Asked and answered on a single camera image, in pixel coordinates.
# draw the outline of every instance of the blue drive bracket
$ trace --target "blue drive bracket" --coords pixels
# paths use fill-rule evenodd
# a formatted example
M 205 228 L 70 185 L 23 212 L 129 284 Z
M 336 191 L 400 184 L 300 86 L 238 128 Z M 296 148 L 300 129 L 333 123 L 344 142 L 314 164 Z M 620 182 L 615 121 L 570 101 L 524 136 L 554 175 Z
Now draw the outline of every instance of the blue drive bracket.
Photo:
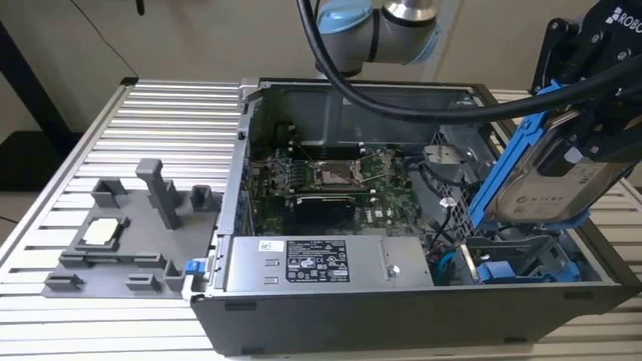
M 538 94 L 549 93 L 562 86 L 553 81 L 552 85 L 544 88 Z M 473 225 L 478 229 L 497 229 L 498 221 L 488 219 L 486 210 L 489 204 L 493 201 L 498 191 L 502 189 L 502 185 L 512 174 L 524 154 L 526 153 L 529 147 L 534 146 L 542 139 L 545 134 L 544 125 L 546 123 L 549 112 L 533 114 L 524 118 L 520 124 L 520 129 L 514 134 L 512 141 L 509 142 L 508 148 L 500 157 L 500 160 L 493 167 L 492 174 L 485 180 L 484 185 L 476 195 L 473 202 L 470 204 L 469 212 L 470 218 L 473 220 Z M 574 216 L 572 219 L 564 222 L 545 223 L 549 229 L 569 229 L 580 226 L 584 221 L 589 218 L 589 210 Z

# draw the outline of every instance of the warning label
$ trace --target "warning label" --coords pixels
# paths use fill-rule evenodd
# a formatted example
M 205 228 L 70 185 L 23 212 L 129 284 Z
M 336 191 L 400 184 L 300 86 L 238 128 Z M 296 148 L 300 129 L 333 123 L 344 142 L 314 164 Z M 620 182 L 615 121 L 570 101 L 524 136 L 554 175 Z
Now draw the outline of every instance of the warning label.
M 585 189 L 605 165 L 578 164 L 564 177 L 534 177 L 518 186 L 509 198 L 506 210 L 518 220 L 554 219 L 572 206 L 573 200 Z
M 346 241 L 288 241 L 289 282 L 350 282 Z

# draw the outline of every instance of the power supply label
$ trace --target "power supply label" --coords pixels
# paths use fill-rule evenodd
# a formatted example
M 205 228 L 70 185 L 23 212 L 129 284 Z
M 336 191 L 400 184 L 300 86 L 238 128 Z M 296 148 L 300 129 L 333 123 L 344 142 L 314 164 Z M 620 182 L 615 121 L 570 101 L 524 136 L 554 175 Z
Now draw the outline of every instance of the power supply label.
M 289 282 L 350 282 L 346 241 L 288 241 Z

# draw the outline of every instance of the white wall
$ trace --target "white wall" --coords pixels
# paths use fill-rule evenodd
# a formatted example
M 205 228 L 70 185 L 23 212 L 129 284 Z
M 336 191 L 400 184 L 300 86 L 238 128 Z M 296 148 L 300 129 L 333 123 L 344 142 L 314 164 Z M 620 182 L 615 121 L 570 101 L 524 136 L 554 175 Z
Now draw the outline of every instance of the white wall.
M 141 77 L 238 81 L 317 73 L 292 0 L 147 0 L 145 17 L 134 0 L 77 1 Z M 448 0 L 457 26 L 438 52 L 442 65 L 368 65 L 364 78 L 524 89 L 548 21 L 581 16 L 593 2 Z M 69 0 L 0 0 L 0 20 L 71 128 L 85 130 L 131 76 L 127 66 Z M 0 98 L 3 107 L 15 101 Z M 33 127 L 23 115 L 15 119 Z
M 580 19 L 597 3 L 597 0 L 457 1 L 462 5 L 437 81 L 485 83 L 494 89 L 530 87 L 549 22 L 557 17 Z
M 239 81 L 314 77 L 292 0 L 78 0 L 141 77 Z M 59 111 L 83 130 L 133 76 L 69 0 L 0 0 L 0 20 Z M 365 77 L 417 80 L 422 66 L 369 65 Z

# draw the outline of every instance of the blue tab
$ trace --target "blue tab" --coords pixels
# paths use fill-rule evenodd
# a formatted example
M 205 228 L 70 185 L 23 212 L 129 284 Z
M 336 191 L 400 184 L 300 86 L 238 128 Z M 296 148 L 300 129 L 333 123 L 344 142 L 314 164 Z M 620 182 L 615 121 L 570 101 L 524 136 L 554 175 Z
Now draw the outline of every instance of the blue tab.
M 203 276 L 206 272 L 205 268 L 206 268 L 206 261 L 199 261 L 197 259 L 193 259 L 191 261 L 187 261 L 185 264 L 185 274 Z

